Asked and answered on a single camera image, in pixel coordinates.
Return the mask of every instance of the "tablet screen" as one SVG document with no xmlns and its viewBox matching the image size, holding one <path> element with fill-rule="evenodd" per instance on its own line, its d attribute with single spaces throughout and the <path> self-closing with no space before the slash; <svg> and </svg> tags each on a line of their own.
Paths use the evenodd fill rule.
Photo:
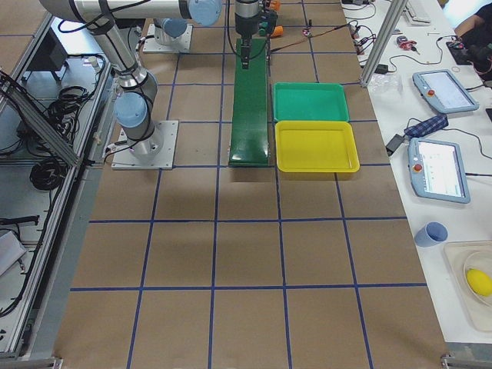
<svg viewBox="0 0 492 369">
<path fill-rule="evenodd" d="M 424 73 L 422 78 L 429 88 L 435 91 L 436 98 L 445 108 L 462 108 L 473 105 L 460 86 L 445 71 Z"/>
<path fill-rule="evenodd" d="M 419 142 L 424 167 L 424 190 L 433 194 L 464 197 L 456 148 L 452 145 Z"/>
</svg>

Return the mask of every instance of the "beige tray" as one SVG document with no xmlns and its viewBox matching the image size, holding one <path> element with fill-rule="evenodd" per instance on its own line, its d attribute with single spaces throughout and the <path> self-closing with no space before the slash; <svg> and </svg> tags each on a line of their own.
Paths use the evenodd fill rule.
<svg viewBox="0 0 492 369">
<path fill-rule="evenodd" d="M 444 245 L 447 263 L 471 323 L 479 331 L 492 332 L 492 307 L 479 301 L 468 287 L 464 276 L 464 262 L 471 254 L 478 251 L 492 253 L 492 241 L 450 242 Z"/>
</svg>

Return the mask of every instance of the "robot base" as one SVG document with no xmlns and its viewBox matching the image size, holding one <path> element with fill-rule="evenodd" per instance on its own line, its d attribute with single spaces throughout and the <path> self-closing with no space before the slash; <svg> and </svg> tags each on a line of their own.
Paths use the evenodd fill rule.
<svg viewBox="0 0 492 369">
<path fill-rule="evenodd" d="M 191 47 L 191 33 L 193 32 L 193 25 L 188 25 L 186 32 L 181 35 L 179 39 L 173 41 L 170 45 L 161 45 L 155 41 L 155 38 L 148 38 L 145 40 L 143 52 L 145 54 L 189 54 Z M 151 24 L 148 26 L 147 36 L 153 36 L 155 33 L 155 26 Z"/>
<path fill-rule="evenodd" d="M 153 158 L 143 161 L 129 150 L 124 150 L 115 154 L 111 167 L 115 170 L 172 169 L 178 136 L 178 121 L 156 121 L 155 129 L 163 136 L 164 144 Z M 126 140 L 123 130 L 118 139 Z"/>
</svg>

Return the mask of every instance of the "person's arm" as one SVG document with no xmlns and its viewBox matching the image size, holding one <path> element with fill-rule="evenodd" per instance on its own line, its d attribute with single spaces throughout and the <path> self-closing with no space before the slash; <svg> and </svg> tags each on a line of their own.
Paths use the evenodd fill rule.
<svg viewBox="0 0 492 369">
<path fill-rule="evenodd" d="M 455 29 L 454 31 L 458 35 L 458 37 L 463 36 L 465 33 L 470 31 L 471 29 L 478 27 L 485 23 L 485 21 L 480 18 L 478 15 L 473 14 L 471 17 L 466 18 L 464 21 L 462 21 Z"/>
</svg>

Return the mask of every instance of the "blue joint cap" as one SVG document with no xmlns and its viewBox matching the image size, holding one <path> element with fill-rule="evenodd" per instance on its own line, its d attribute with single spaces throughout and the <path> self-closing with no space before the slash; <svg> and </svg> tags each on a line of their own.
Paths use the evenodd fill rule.
<svg viewBox="0 0 492 369">
<path fill-rule="evenodd" d="M 145 99 L 134 92 L 124 93 L 116 99 L 115 115 L 123 127 L 138 127 L 147 117 Z"/>
<path fill-rule="evenodd" d="M 221 0 L 190 0 L 191 18 L 200 25 L 213 25 L 221 16 Z"/>
<path fill-rule="evenodd" d="M 172 38 L 177 38 L 186 32 L 188 23 L 186 19 L 167 18 L 164 20 L 163 26 L 164 32 Z"/>
</svg>

